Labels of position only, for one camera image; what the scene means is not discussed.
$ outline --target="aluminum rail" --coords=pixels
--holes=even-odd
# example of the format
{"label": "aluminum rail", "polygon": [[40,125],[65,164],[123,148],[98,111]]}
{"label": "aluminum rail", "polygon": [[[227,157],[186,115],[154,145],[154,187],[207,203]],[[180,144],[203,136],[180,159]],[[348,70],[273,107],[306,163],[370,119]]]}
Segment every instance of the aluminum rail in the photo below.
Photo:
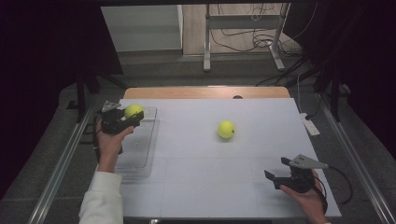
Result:
{"label": "aluminum rail", "polygon": [[395,217],[390,211],[389,205],[384,196],[382,195],[382,192],[378,188],[377,184],[374,182],[373,178],[367,172],[367,169],[364,166],[361,157],[349,140],[342,124],[340,122],[337,122],[332,116],[332,112],[329,109],[329,102],[325,97],[321,97],[320,95],[318,95],[318,97],[323,100],[324,106],[322,107],[322,109],[326,114],[326,117],[329,120],[330,124],[332,125],[332,129],[334,130],[335,135],[340,141],[348,160],[351,162],[352,167],[356,172],[356,175],[358,176],[363,188],[369,196],[369,199],[371,200],[374,209],[377,212],[382,223],[395,224]]}
{"label": "aluminum rail", "polygon": [[47,182],[46,187],[41,193],[41,196],[38,199],[37,204],[35,205],[35,209],[33,210],[33,213],[29,218],[29,224],[38,224],[44,222],[47,213],[50,210],[50,206],[56,195],[56,192],[58,191],[58,188],[60,187],[62,180],[64,179],[64,174],[66,173],[67,167],[73,157],[74,152],[76,151],[78,141],[84,132],[90,115],[92,114],[95,102],[96,96],[93,96],[91,102],[89,103],[90,106],[85,113],[85,116],[82,118],[82,121],[76,125],[72,135],[70,136],[69,141],[64,148],[63,154],[58,160],[58,163],[55,165],[52,175],[50,176],[49,181]]}

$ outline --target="human hand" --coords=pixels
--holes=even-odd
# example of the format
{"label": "human hand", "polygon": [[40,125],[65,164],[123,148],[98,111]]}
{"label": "human hand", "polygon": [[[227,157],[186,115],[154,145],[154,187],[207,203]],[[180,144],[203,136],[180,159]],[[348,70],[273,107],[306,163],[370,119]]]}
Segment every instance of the human hand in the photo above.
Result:
{"label": "human hand", "polygon": [[96,124],[96,138],[99,143],[100,159],[98,171],[114,173],[117,158],[121,149],[121,142],[126,135],[133,133],[134,127],[128,127],[121,133],[112,135],[102,132],[102,122]]}
{"label": "human hand", "polygon": [[[318,173],[312,170],[312,174],[315,178],[315,186],[322,191],[321,185],[318,178]],[[313,190],[309,190],[306,193],[298,193],[293,189],[290,189],[284,185],[280,186],[280,189],[293,198],[302,208],[306,214],[308,221],[312,224],[324,224],[328,222],[328,219],[323,213],[323,204],[318,194]]]}

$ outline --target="person's arm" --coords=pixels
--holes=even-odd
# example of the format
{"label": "person's arm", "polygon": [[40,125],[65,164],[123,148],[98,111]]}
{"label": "person's arm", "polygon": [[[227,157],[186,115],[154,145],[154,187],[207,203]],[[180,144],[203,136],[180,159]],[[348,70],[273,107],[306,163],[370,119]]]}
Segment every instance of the person's arm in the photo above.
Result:
{"label": "person's arm", "polygon": [[[315,177],[318,177],[318,173],[312,170]],[[315,186],[322,191],[319,181],[315,178]],[[280,189],[287,193],[293,198],[302,208],[306,214],[309,223],[311,224],[326,224],[329,220],[324,216],[323,205],[320,197],[314,190],[309,190],[306,193],[298,193],[293,189],[290,189],[284,185],[280,186]]]}
{"label": "person's arm", "polygon": [[100,159],[98,169],[93,176],[90,189],[85,193],[79,212],[80,224],[122,224],[122,199],[120,196],[121,176],[115,175],[114,168],[118,159],[121,142],[134,127],[125,129],[117,135],[101,131],[101,122],[96,130]]}

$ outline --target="white sleeve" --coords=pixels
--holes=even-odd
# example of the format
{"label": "white sleeve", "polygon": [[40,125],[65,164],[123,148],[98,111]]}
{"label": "white sleeve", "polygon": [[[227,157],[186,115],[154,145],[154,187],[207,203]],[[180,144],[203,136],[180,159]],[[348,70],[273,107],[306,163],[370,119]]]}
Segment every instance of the white sleeve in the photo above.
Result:
{"label": "white sleeve", "polygon": [[79,211],[80,224],[122,224],[121,176],[95,172]]}

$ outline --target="white table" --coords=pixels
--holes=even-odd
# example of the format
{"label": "white table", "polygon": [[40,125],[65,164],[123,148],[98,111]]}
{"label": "white table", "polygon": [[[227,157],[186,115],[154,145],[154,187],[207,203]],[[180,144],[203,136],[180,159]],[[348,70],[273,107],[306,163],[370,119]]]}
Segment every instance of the white table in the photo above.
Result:
{"label": "white table", "polygon": [[[264,170],[290,176],[281,157],[303,154],[318,159],[293,99],[124,99],[120,103],[154,106],[160,121],[151,175],[121,184],[126,217],[304,217],[299,205],[264,176]],[[236,126],[229,140],[216,133],[224,119]],[[321,170],[318,174],[328,192],[326,216],[340,217],[326,177]]]}

